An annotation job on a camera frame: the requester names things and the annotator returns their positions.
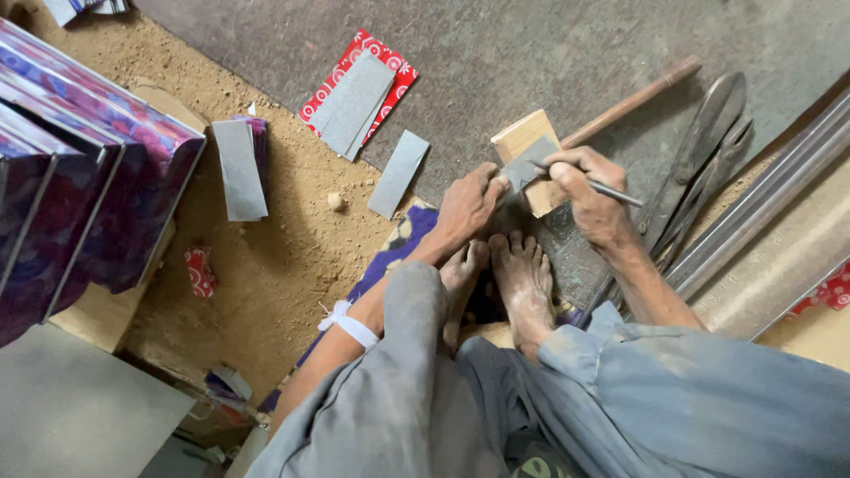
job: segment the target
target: wooden handle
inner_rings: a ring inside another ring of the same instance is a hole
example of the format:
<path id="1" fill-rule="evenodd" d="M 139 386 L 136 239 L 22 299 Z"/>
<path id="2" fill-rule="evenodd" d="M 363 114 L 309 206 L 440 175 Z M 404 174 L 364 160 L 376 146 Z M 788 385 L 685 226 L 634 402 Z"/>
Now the wooden handle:
<path id="1" fill-rule="evenodd" d="M 582 126 L 575 133 L 564 138 L 564 140 L 561 141 L 561 148 L 568 150 L 569 148 L 575 148 L 581 143 L 584 143 L 594 134 L 631 113 L 638 106 L 653 99 L 658 93 L 661 93 L 676 83 L 681 82 L 685 78 L 692 77 L 700 70 L 700 68 L 702 68 L 702 62 L 700 59 L 693 55 L 689 56 L 683 62 L 673 66 L 664 75 L 662 75 L 661 78 L 655 80 L 650 85 L 641 88 L 637 93 L 629 96 L 625 100 L 622 100 L 619 104 L 599 115 L 593 121 Z"/>

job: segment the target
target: red patterned paper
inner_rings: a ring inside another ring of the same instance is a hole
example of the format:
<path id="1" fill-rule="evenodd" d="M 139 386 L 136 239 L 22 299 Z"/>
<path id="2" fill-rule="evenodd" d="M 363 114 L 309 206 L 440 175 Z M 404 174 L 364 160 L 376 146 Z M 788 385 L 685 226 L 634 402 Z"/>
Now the red patterned paper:
<path id="1" fill-rule="evenodd" d="M 850 262 L 844 264 L 835 274 L 825 280 L 805 299 L 801 300 L 790 314 L 799 316 L 809 307 L 824 303 L 835 310 L 841 310 L 850 304 Z"/>
<path id="2" fill-rule="evenodd" d="M 354 61 L 357 60 L 360 54 L 365 50 L 374 54 L 380 61 L 383 62 L 384 65 L 389 66 L 390 69 L 395 71 L 395 79 L 393 80 L 393 85 L 389 88 L 387 98 L 384 99 L 383 104 L 381 105 L 381 110 L 375 117 L 375 121 L 372 123 L 371 128 L 369 128 L 369 133 L 367 133 L 365 139 L 363 139 L 363 144 L 366 143 L 372 133 L 375 132 L 378 125 L 381 124 L 383 118 L 387 117 L 387 114 L 389 114 L 389 112 L 393 109 L 393 106 L 399 102 L 401 95 L 407 91 L 407 88 L 410 87 L 413 80 L 419 76 L 419 73 L 414 70 L 398 52 L 389 49 L 387 45 L 376 40 L 369 34 L 369 32 L 362 28 L 360 28 L 357 31 L 357 34 L 354 35 L 354 40 L 352 40 L 345 49 L 345 53 L 339 59 L 337 65 L 333 67 L 333 71 L 331 71 L 331 74 L 325 82 L 322 83 L 319 90 L 310 97 L 307 103 L 301 108 L 301 111 L 298 112 L 298 116 L 301 117 L 302 121 L 306 123 L 310 120 L 313 113 L 315 113 L 322 102 L 325 101 L 327 96 L 331 94 L 331 90 L 333 90 L 339 81 L 343 79 L 345 73 L 348 72 Z M 316 129 L 313 126 L 308 124 L 307 127 L 314 133 L 316 132 Z"/>
<path id="3" fill-rule="evenodd" d="M 218 278 L 213 274 L 207 262 L 210 248 L 194 247 L 186 250 L 186 269 L 192 281 L 192 293 L 198 297 L 213 296 L 213 290 L 218 286 Z"/>

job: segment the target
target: dirty foot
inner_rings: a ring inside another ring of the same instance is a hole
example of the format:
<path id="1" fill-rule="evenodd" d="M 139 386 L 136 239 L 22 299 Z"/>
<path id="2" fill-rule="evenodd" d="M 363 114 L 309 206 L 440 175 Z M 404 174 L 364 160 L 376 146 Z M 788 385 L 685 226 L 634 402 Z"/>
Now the dirty foot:
<path id="1" fill-rule="evenodd" d="M 481 270 L 487 265 L 490 249 L 482 241 L 472 241 L 445 263 L 439 270 L 446 290 L 449 291 L 449 316 L 443 328 L 443 340 L 451 355 L 457 353 L 457 337 L 461 331 L 463 311 L 469 302 L 469 296 L 475 289 L 475 282 Z"/>
<path id="2" fill-rule="evenodd" d="M 540 344 L 555 329 L 549 258 L 533 236 L 523 241 L 518 230 L 510 234 L 510 240 L 496 234 L 489 243 L 493 276 L 511 322 L 513 344 L 537 362 Z"/>

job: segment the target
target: gray shalwar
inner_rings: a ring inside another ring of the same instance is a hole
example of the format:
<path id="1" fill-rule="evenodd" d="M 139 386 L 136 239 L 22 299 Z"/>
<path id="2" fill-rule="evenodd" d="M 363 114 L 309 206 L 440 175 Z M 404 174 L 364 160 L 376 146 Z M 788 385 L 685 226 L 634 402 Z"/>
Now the gray shalwar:
<path id="1" fill-rule="evenodd" d="M 452 361 L 435 268 L 399 267 L 383 304 L 384 339 L 286 417 L 248 478 L 516 476 L 537 445 L 561 460 L 540 477 L 850 476 L 850 375 L 833 367 L 610 304 L 552 333 L 541 365 L 481 338 Z"/>

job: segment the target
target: wrist band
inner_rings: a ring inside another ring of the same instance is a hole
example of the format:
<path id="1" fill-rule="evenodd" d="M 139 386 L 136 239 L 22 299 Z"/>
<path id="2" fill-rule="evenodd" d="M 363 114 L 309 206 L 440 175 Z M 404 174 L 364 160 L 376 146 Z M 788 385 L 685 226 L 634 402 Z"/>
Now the wrist band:
<path id="1" fill-rule="evenodd" d="M 377 344 L 377 335 L 369 327 L 345 315 L 349 311 L 349 307 L 351 307 L 350 302 L 338 300 L 333 306 L 333 312 L 328 312 L 325 309 L 325 313 L 328 316 L 322 319 L 322 322 L 319 322 L 319 330 L 324 332 L 331 328 L 331 325 L 338 324 L 348 335 L 360 342 L 360 345 L 363 345 L 367 349 Z"/>

